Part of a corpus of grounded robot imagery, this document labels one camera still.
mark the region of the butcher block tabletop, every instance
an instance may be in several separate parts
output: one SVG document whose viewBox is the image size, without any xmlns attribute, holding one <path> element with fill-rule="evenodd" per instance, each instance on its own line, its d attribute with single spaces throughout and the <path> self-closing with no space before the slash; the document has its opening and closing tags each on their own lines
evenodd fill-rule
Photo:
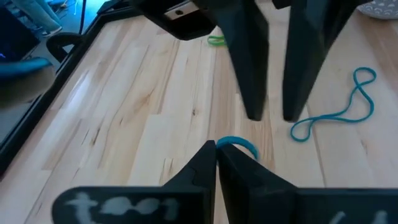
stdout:
<svg viewBox="0 0 398 224">
<path fill-rule="evenodd" d="M 253 142 L 264 167 L 299 187 L 398 187 L 398 22 L 351 16 L 301 118 L 342 110 L 363 66 L 377 72 L 364 87 L 374 114 L 318 123 L 299 143 L 282 119 L 289 9 L 259 6 L 270 27 L 262 121 L 246 117 L 226 47 L 177 40 L 143 16 L 107 23 L 0 183 L 0 223 L 51 223 L 54 199 L 71 187 L 162 185 L 206 140 L 227 135 Z M 368 111 L 355 94 L 345 116 Z M 228 223 L 219 183 L 215 223 Z"/>
</svg>

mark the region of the blue cord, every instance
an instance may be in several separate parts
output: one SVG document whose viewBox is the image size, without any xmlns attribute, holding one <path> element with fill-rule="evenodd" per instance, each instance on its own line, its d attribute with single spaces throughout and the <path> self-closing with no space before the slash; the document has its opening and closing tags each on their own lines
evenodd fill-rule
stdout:
<svg viewBox="0 0 398 224">
<path fill-rule="evenodd" d="M 257 147 L 253 143 L 249 142 L 248 140 L 241 138 L 241 137 L 237 137 L 237 136 L 225 136 L 217 141 L 216 146 L 217 146 L 217 149 L 219 149 L 228 144 L 237 144 L 237 145 L 245 147 L 246 149 L 248 149 L 251 152 L 251 154 L 254 156 L 254 158 L 258 161 L 259 151 L 258 151 Z"/>
<path fill-rule="evenodd" d="M 364 82 L 360 83 L 358 81 L 358 79 L 356 78 L 358 71 L 367 71 L 370 74 L 372 74 L 373 78 L 370 79 L 370 80 L 367 80 L 367 81 L 364 81 Z M 355 82 L 355 88 L 354 88 L 354 90 L 351 92 L 351 94 L 349 96 L 348 106 L 344 110 L 342 110 L 340 112 L 337 112 L 337 113 L 324 114 L 324 115 L 320 115 L 320 116 L 316 116 L 316 117 L 310 117 L 310 118 L 306 118 L 306 119 L 303 119 L 303 120 L 295 123 L 292 126 L 292 128 L 290 129 L 290 136 L 292 137 L 292 139 L 295 140 L 295 141 L 298 141 L 298 142 L 307 141 L 310 138 L 310 136 L 311 136 L 311 128 L 312 128 L 312 126 L 314 125 L 315 122 L 320 121 L 320 120 L 342 121 L 342 122 L 346 122 L 346 123 L 359 123 L 359 122 L 362 122 L 362 121 L 368 119 L 370 116 L 372 116 L 372 114 L 374 112 L 374 103 L 373 103 L 373 100 L 371 99 L 371 97 L 362 89 L 362 86 L 365 86 L 365 85 L 367 85 L 369 83 L 374 82 L 376 80 L 376 77 L 377 77 L 376 72 L 373 69 L 371 69 L 371 68 L 368 68 L 368 67 L 359 67 L 359 68 L 357 68 L 354 71 L 354 73 L 353 73 L 353 78 L 354 78 L 354 82 Z M 359 90 L 362 93 L 362 95 L 365 97 L 365 99 L 369 102 L 370 109 L 369 109 L 368 115 L 366 115 L 365 117 L 360 118 L 360 119 L 348 119 L 348 118 L 340 117 L 340 115 L 342 115 L 345 112 L 347 112 L 349 107 L 351 106 L 351 103 L 353 102 L 354 93 L 356 92 L 356 90 Z M 310 124 L 308 125 L 307 135 L 304 138 L 296 137 L 294 135 L 294 128 L 297 125 L 299 125 L 301 123 L 304 123 L 304 122 L 307 122 L 307 121 L 310 122 Z"/>
</svg>

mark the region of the wood grain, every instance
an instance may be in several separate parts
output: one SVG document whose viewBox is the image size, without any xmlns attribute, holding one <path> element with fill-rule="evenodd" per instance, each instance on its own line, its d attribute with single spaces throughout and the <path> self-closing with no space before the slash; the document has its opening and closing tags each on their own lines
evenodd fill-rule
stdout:
<svg viewBox="0 0 398 224">
<path fill-rule="evenodd" d="M 52 202 L 74 186 L 162 185 L 207 139 L 231 134 L 252 141 L 264 167 L 301 187 L 398 187 L 398 22 L 355 12 L 301 117 L 344 108 L 360 66 L 378 73 L 365 87 L 375 114 L 355 125 L 319 123 L 297 143 L 282 119 L 289 9 L 259 5 L 271 43 L 262 121 L 246 117 L 226 48 L 210 47 L 206 37 L 179 41 L 144 17 L 110 22 L 0 183 L 1 223 L 51 223 Z M 367 111 L 356 95 L 347 116 Z M 228 223 L 222 197 L 218 182 L 217 224 Z"/>
</svg>

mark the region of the teal rubber band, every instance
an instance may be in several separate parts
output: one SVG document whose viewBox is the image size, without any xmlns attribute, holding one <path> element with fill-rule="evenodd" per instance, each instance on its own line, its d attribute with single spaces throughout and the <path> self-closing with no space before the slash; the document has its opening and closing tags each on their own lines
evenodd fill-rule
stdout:
<svg viewBox="0 0 398 224">
<path fill-rule="evenodd" d="M 358 79 L 357 79 L 357 73 L 359 71 L 369 72 L 373 76 L 373 78 L 370 79 L 370 80 L 366 80 L 366 81 L 360 83 L 358 81 Z M 353 73 L 355 88 L 353 89 L 353 91 L 351 92 L 351 94 L 349 96 L 349 102 L 348 102 L 347 107 L 345 109 L 343 109 L 342 111 L 337 112 L 337 113 L 324 114 L 324 115 L 320 115 L 320 116 L 310 117 L 310 118 L 306 118 L 306 119 L 303 119 L 303 120 L 295 123 L 292 126 L 292 128 L 290 129 L 290 136 L 292 137 L 292 139 L 294 141 L 297 141 L 297 142 L 305 142 L 308 139 L 310 139 L 312 126 L 317 121 L 329 120 L 329 121 L 341 121 L 341 122 L 345 122 L 345 123 L 359 123 L 359 122 L 362 122 L 362 121 L 365 121 L 366 119 L 368 119 L 374 113 L 374 102 L 373 102 L 372 98 L 362 89 L 362 86 L 365 86 L 367 84 L 370 84 L 370 83 L 374 82 L 376 80 L 376 77 L 377 77 L 376 72 L 373 69 L 371 69 L 371 68 L 368 68 L 368 67 L 359 67 L 359 68 L 357 68 L 354 71 L 354 73 Z M 361 92 L 361 94 L 365 97 L 365 99 L 369 102 L 369 113 L 368 113 L 368 115 L 366 115 L 363 118 L 359 118 L 359 119 L 348 119 L 348 118 L 340 117 L 341 115 L 346 113 L 348 111 L 349 107 L 351 106 L 356 90 L 359 90 Z M 294 135 L 294 128 L 296 128 L 299 124 L 302 124 L 304 122 L 309 122 L 308 129 L 307 129 L 307 135 L 304 138 L 298 138 L 298 137 L 296 137 Z"/>
<path fill-rule="evenodd" d="M 253 155 L 253 157 L 258 161 L 259 151 L 258 151 L 257 147 L 253 143 L 249 142 L 248 140 L 241 138 L 241 137 L 237 137 L 237 136 L 225 136 L 217 141 L 216 147 L 219 149 L 228 144 L 237 144 L 237 145 L 245 147 L 247 150 L 250 151 L 250 153 Z"/>
</svg>

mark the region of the wooden desk surface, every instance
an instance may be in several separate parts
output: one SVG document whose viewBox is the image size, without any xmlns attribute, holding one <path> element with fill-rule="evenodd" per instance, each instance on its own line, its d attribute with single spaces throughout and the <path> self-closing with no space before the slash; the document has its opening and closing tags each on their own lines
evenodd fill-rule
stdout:
<svg viewBox="0 0 398 224">
<path fill-rule="evenodd" d="M 302 118 L 344 108 L 360 66 L 378 73 L 365 88 L 375 113 L 361 124 L 317 124 L 300 144 L 281 112 L 289 10 L 261 7 L 271 29 L 261 122 L 244 114 L 224 47 L 176 40 L 144 17 L 111 22 L 0 183 L 1 222 L 51 223 L 55 197 L 77 185 L 163 184 L 207 139 L 230 134 L 252 141 L 262 165 L 298 186 L 398 187 L 398 22 L 354 13 Z M 347 116 L 367 112 L 358 95 Z M 220 191 L 216 198 L 215 223 L 227 223 Z"/>
</svg>

